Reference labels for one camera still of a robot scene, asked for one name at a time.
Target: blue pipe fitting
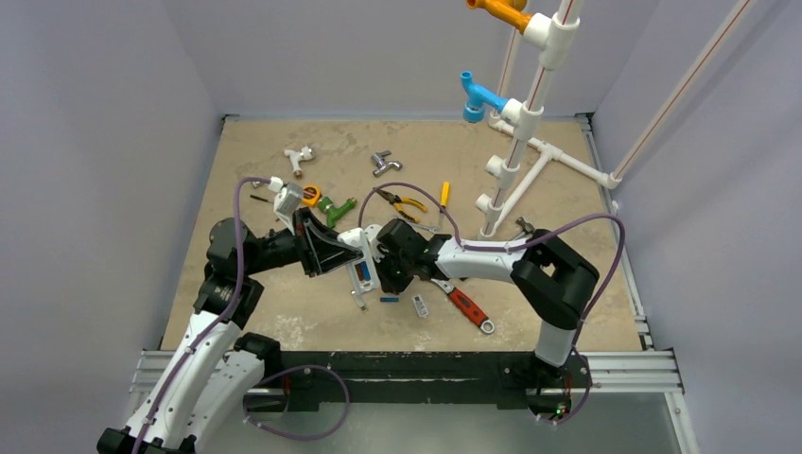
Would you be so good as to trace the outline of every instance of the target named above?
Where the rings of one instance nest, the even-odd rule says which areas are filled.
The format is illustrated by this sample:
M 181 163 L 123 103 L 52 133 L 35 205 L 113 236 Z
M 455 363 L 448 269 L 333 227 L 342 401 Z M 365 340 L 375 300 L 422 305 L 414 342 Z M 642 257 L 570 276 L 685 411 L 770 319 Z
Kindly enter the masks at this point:
M 468 100 L 462 109 L 462 118 L 468 123 L 479 123 L 484 119 L 485 104 L 490 105 L 497 112 L 501 112 L 509 101 L 509 99 L 497 96 L 490 90 L 474 83 L 474 77 L 470 71 L 462 71 L 461 80 L 462 88 L 468 94 Z

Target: yellow screwdriver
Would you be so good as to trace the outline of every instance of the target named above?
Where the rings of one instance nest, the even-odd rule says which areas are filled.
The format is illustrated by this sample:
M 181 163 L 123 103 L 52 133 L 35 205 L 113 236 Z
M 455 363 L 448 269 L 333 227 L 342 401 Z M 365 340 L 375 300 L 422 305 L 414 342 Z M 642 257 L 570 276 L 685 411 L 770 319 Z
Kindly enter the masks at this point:
M 443 217 L 445 216 L 445 205 L 448 203 L 448 190 L 451 188 L 449 182 L 443 182 L 443 190 L 440 192 L 440 217 L 437 220 L 437 230 L 443 230 Z

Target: small blue object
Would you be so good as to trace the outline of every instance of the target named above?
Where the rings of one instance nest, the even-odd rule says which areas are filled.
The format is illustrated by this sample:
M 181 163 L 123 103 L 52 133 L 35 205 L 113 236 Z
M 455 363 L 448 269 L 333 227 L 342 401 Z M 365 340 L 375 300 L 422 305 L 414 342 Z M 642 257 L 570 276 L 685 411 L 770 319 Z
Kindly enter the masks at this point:
M 359 264 L 359 266 L 362 268 L 362 275 L 365 276 L 365 281 L 370 281 L 371 280 L 371 273 L 368 271 L 368 264 L 365 263 L 365 262 L 362 262 L 362 263 Z
M 468 94 L 468 100 L 465 102 L 465 107 L 462 109 L 462 118 L 469 123 L 479 123 L 484 119 L 484 105 L 489 104 L 490 107 L 501 112 L 504 106 L 507 105 L 509 99 L 497 96 L 490 90 L 474 83 L 473 74 L 470 71 L 462 71 L 462 88 Z

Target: white wall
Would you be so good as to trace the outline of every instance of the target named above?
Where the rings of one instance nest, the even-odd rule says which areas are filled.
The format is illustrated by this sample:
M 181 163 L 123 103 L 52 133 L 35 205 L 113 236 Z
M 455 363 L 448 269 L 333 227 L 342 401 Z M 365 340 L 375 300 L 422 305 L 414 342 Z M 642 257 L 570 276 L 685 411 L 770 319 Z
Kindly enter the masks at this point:
M 164 0 L 218 109 L 247 115 L 448 117 L 459 74 L 495 90 L 510 26 L 463 1 Z M 559 0 L 530 2 L 551 15 Z M 593 112 L 657 0 L 586 2 L 548 115 Z M 537 50 L 522 45 L 510 96 L 529 93 Z
M 606 168 L 733 3 L 660 3 L 594 117 Z M 802 3 L 760 2 L 614 193 L 656 345 L 676 348 L 705 453 L 802 442 L 800 24 Z
M 0 450 L 94 452 L 164 331 L 218 115 L 154 0 L 3 0 L 0 61 Z

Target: silver faucet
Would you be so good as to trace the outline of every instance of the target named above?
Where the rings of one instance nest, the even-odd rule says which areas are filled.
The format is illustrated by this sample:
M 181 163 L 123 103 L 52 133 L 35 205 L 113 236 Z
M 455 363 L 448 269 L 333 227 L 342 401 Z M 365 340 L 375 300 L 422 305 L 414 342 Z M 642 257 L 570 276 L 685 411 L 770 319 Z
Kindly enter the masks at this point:
M 371 156 L 371 159 L 373 160 L 374 164 L 376 164 L 377 167 L 377 169 L 374 170 L 375 177 L 378 178 L 382 173 L 388 171 L 391 168 L 394 168 L 395 170 L 401 170 L 401 168 L 404 166 L 398 161 L 385 161 L 384 160 L 385 156 L 390 156 L 390 154 L 391 154 L 390 151 L 388 149 L 385 149 L 384 151 L 374 153 L 374 155 Z

